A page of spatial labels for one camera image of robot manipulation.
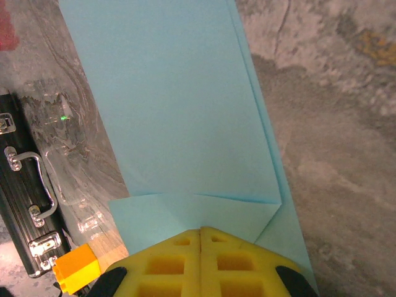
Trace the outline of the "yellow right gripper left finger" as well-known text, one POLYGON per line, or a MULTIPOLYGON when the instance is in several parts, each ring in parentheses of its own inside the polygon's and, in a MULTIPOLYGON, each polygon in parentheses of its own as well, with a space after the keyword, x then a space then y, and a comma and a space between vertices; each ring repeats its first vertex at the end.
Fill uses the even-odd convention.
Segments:
POLYGON ((200 231, 187 230, 108 267, 89 296, 200 296, 200 231))

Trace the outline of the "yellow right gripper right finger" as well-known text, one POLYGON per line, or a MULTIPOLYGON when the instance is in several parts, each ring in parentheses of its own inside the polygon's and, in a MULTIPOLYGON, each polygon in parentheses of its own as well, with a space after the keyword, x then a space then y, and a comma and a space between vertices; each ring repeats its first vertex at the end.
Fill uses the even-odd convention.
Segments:
POLYGON ((317 296, 292 260, 211 227, 200 229, 202 296, 317 296))

